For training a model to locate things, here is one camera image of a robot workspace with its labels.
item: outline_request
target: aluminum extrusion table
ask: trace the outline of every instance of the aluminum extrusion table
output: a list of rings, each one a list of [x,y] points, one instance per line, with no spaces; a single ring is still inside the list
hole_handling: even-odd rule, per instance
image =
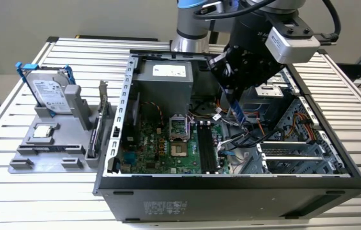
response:
[[[82,96],[99,103],[99,82],[108,81],[112,105],[123,87],[130,49],[170,50],[166,42],[60,38],[47,42],[34,63],[72,66]],[[212,45],[219,53],[223,46]],[[313,98],[361,170],[361,92],[325,54],[296,64]],[[124,224],[103,197],[94,196],[95,173],[10,174],[7,167],[35,117],[35,99],[20,81],[0,108],[0,229],[361,229],[361,196],[312,220]]]

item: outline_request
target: power supply label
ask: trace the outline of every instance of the power supply label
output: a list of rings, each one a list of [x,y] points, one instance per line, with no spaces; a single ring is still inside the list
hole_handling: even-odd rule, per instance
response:
[[[56,113],[71,113],[60,84],[52,80],[34,80],[34,85],[47,108]]]
[[[154,65],[154,76],[186,77],[187,66]]]

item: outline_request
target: robotic arm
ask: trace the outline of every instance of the robotic arm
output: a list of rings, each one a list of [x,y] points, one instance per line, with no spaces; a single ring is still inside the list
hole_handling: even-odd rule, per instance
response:
[[[208,65],[240,124],[246,122],[239,106],[244,90],[266,83],[286,64],[308,62],[321,45],[336,43],[340,18],[331,0],[323,1],[335,20],[332,34],[316,34],[299,17],[305,0],[226,0],[207,5],[207,0],[179,1],[180,22],[172,51],[207,52],[207,25],[216,29],[218,23],[234,19],[230,44],[224,53],[210,59]]]

